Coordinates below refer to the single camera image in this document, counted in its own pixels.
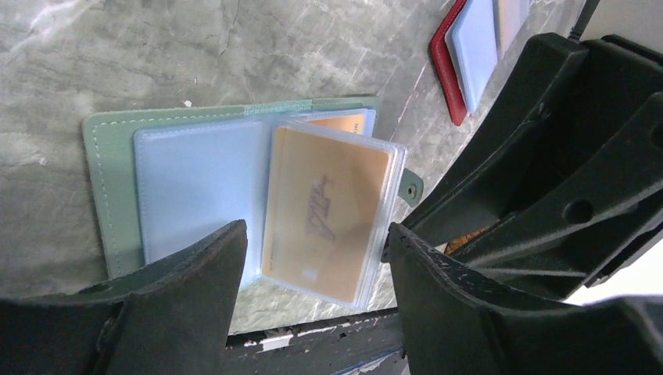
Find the green wallet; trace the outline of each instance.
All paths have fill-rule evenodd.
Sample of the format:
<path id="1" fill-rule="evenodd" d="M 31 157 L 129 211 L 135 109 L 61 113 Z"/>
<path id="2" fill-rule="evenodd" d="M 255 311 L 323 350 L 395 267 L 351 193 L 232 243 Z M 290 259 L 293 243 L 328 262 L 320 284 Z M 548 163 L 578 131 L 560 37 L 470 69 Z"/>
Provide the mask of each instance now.
<path id="1" fill-rule="evenodd" d="M 83 140 L 109 278 L 131 273 L 145 263 L 134 169 L 133 136 L 136 130 L 261 113 L 363 107 L 374 108 L 379 118 L 380 106 L 381 101 L 375 96 L 358 96 L 213 108 L 105 112 L 88 117 L 83 123 Z M 407 176 L 410 176 L 409 181 L 402 181 L 402 185 L 421 183 L 416 175 Z M 410 205 L 421 199 L 421 196 L 412 194 L 402 194 L 401 197 Z"/>

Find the gray countertop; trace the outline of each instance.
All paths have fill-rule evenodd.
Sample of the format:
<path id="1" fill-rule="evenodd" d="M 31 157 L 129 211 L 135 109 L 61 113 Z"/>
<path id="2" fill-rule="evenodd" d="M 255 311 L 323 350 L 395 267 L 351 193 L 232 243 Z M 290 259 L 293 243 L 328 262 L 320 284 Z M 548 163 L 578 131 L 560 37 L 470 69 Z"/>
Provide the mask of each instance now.
<path id="1" fill-rule="evenodd" d="M 533 34 L 582 0 L 539 0 L 477 113 L 455 127 L 428 58 L 447 0 L 0 0 L 0 295 L 75 292 L 106 265 L 81 121 L 102 111 L 377 93 L 377 138 L 408 146 L 426 194 L 467 144 Z M 393 219 L 409 211 L 398 203 Z M 389 267 L 370 309 L 396 304 Z M 357 313 L 269 284 L 231 332 Z"/>

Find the red case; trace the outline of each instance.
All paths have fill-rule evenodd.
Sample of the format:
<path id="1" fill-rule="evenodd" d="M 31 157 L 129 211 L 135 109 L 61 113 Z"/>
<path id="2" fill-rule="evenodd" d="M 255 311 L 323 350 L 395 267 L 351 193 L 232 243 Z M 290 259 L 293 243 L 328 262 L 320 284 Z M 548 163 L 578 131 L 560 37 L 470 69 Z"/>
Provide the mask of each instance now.
<path id="1" fill-rule="evenodd" d="M 444 34 L 446 34 L 454 20 L 458 17 L 458 14 L 463 10 L 466 2 L 467 0 L 456 0 L 449 13 L 444 17 L 442 24 L 439 25 L 439 29 L 437 29 L 430 44 L 433 65 L 435 66 L 439 82 L 442 84 L 451 121 L 457 127 L 463 123 L 464 118 L 468 114 L 468 109 L 461 94 L 461 87 L 458 85 L 456 72 L 453 70 L 453 63 L 451 62 L 449 49 L 444 41 Z"/>

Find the gray marble tabletop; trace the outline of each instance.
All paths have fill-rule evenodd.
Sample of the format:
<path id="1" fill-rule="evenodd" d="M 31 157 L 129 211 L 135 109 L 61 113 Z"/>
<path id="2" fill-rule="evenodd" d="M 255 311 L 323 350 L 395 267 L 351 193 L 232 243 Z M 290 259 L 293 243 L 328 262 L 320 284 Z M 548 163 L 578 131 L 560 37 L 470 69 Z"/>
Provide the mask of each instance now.
<path id="1" fill-rule="evenodd" d="M 81 121 L 101 111 L 376 93 L 377 138 L 408 146 L 426 194 L 476 131 L 533 34 L 583 0 L 538 0 L 479 110 L 452 125 L 428 58 L 450 0 L 0 0 L 0 295 L 105 280 Z M 400 202 L 393 217 L 408 214 Z M 396 305 L 383 265 L 369 309 Z M 357 313 L 269 284 L 231 332 Z"/>

